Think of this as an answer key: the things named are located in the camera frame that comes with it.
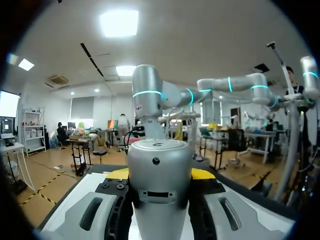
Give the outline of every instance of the floor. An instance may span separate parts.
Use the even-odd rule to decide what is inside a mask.
[[[90,154],[92,164],[100,163],[99,156]],[[206,157],[213,164],[214,153],[207,151]],[[224,152],[222,158],[222,166],[226,164],[229,158],[233,158],[235,152]],[[275,163],[262,164],[263,156],[253,153],[241,155],[240,160],[245,163],[245,167],[235,168],[230,164],[226,170],[221,170],[220,173],[229,179],[246,186],[247,188],[255,185],[260,177],[268,171],[271,174],[266,178],[267,181],[273,183],[269,197],[274,194],[283,166],[280,159],[276,159]],[[34,194],[27,188],[24,192],[17,196],[18,202],[21,204],[22,210],[29,218],[30,222],[38,227],[44,220],[46,215],[54,207],[64,194],[80,179],[76,177],[75,171],[72,170],[73,163],[72,149],[59,150],[49,149],[46,152],[38,152],[26,158],[26,164],[36,190],[40,194]],[[108,154],[102,157],[103,164],[109,165],[125,165],[126,159],[124,153],[117,152],[116,147],[112,147]],[[55,166],[62,167],[60,170],[55,170]]]

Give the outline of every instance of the window blind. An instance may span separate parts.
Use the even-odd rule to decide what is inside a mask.
[[[94,96],[73,98],[71,104],[71,119],[93,119],[94,99]]]

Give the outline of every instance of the ceiling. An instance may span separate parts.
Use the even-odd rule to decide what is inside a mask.
[[[139,11],[137,35],[103,35],[99,17],[115,9]],[[261,63],[270,69],[267,78],[281,80],[280,63],[266,47],[273,41],[299,81],[300,58],[310,52],[268,0],[54,0],[13,52],[18,63],[26,58],[35,66],[25,71],[10,65],[7,81],[45,86],[48,77],[62,75],[70,87],[53,92],[71,98],[72,91],[73,97],[131,93],[131,77],[119,79],[113,67],[123,65],[154,65],[163,80],[194,88],[201,78],[258,72],[254,66]]]

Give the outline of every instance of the ceiling light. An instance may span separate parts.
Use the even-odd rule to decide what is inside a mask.
[[[136,10],[115,10],[100,16],[103,34],[106,37],[137,35],[139,12]]]
[[[119,76],[130,77],[134,73],[136,66],[116,66],[115,69]]]
[[[31,62],[29,62],[29,61],[28,61],[27,59],[25,59],[25,58],[24,58],[24,59],[19,63],[19,65],[18,65],[19,68],[22,68],[22,69],[24,69],[24,70],[26,70],[26,71],[29,71],[30,69],[32,69],[33,66],[34,66],[34,64],[31,63]]]

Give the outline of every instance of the yellow floor tape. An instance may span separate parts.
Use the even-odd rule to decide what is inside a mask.
[[[53,200],[51,200],[50,198],[48,198],[48,197],[46,197],[45,195],[43,195],[41,192],[36,192],[36,194],[39,194],[41,197],[43,197],[45,200],[47,200],[48,202],[50,202],[50,203],[52,203],[52,204],[54,204],[54,205],[56,205],[57,203],[55,202],[55,201],[53,201]]]
[[[41,197],[43,197],[44,199],[46,199],[47,201],[49,201],[52,204],[57,204],[55,201],[52,201],[50,198],[44,196],[42,193],[40,193],[39,191],[44,189],[46,186],[48,186],[48,184],[50,184],[53,180],[57,179],[58,177],[60,177],[63,173],[65,173],[66,171],[63,171],[61,173],[59,173],[57,176],[55,176],[54,178],[52,178],[50,181],[48,181],[45,185],[43,185],[42,187],[40,187],[36,192],[34,192],[30,197],[28,197],[23,203],[20,204],[20,207],[22,207],[23,205],[25,205],[30,199],[32,199],[36,194],[40,195]]]

